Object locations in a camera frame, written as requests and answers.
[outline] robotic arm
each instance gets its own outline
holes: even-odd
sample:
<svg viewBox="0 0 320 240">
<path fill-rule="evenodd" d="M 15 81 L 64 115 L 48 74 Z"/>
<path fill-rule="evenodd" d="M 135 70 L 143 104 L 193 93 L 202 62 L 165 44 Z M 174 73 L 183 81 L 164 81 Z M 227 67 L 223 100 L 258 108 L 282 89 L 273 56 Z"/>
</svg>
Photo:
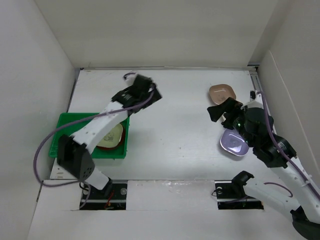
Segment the robotic arm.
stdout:
<svg viewBox="0 0 320 240">
<path fill-rule="evenodd" d="M 246 171 L 232 179 L 232 189 L 240 197 L 254 197 L 283 214 L 306 239 L 320 239 L 320 190 L 301 165 L 290 143 L 271 131 L 274 119 L 263 109 L 266 105 L 263 100 L 261 93 L 251 91 L 250 102 L 246 104 L 229 97 L 207 110 L 213 122 L 222 115 L 225 117 L 223 127 L 235 129 L 253 148 L 253 154 L 289 187 L 294 198 L 256 181 Z"/>
<path fill-rule="evenodd" d="M 129 87 L 114 95 L 86 126 L 71 136 L 61 136 L 58 141 L 57 163 L 105 196 L 110 194 L 112 180 L 95 166 L 91 154 L 96 145 L 117 124 L 162 98 L 151 78 L 131 72 L 124 79 Z"/>
</svg>

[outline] screw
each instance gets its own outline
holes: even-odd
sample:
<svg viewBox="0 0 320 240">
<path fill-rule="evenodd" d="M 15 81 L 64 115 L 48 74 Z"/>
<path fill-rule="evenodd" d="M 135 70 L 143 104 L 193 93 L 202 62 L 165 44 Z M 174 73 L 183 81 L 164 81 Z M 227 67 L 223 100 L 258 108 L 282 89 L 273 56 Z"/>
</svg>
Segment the screw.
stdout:
<svg viewBox="0 0 320 240">
<path fill-rule="evenodd" d="M 223 188 L 220 186 L 218 186 L 215 190 L 216 190 L 216 193 L 219 195 L 223 193 Z"/>
<path fill-rule="evenodd" d="M 127 189 L 126 188 L 121 188 L 120 194 L 121 195 L 126 195 L 127 194 Z"/>
</svg>

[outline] brown bowl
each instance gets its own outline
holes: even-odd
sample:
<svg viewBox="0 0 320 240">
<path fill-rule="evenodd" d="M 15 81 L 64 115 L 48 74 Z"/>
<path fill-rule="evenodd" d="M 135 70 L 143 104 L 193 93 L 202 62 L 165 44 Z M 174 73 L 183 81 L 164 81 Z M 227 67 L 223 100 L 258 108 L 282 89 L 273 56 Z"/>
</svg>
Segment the brown bowl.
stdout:
<svg viewBox="0 0 320 240">
<path fill-rule="evenodd" d="M 212 101 L 219 105 L 222 104 L 229 97 L 236 99 L 236 94 L 231 86 L 227 84 L 218 84 L 210 87 L 209 94 Z"/>
</svg>

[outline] green tray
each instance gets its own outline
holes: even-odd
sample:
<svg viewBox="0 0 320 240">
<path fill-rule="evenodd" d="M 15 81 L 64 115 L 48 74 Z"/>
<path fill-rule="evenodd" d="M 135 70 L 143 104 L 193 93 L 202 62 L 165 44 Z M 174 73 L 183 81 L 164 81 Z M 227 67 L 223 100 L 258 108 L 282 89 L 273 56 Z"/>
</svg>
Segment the green tray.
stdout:
<svg viewBox="0 0 320 240">
<path fill-rule="evenodd" d="M 60 127 L 64 124 L 83 119 L 92 115 L 96 115 L 98 113 L 62 113 L 59 117 L 58 123 L 56 127 Z M 80 130 L 85 125 L 87 125 L 90 121 L 84 121 L 69 127 L 66 127 L 65 129 L 62 129 L 55 133 L 53 136 L 52 144 L 49 150 L 49 157 L 56 158 L 58 154 L 58 139 L 63 135 L 66 134 L 70 136 L 74 132 Z M 125 129 L 125 139 L 124 143 L 121 144 L 119 147 L 113 150 L 101 150 L 99 148 L 95 148 L 92 153 L 93 159 L 124 159 L 127 155 L 127 141 L 128 141 L 128 132 L 129 132 L 129 117 L 121 122 Z"/>
</svg>

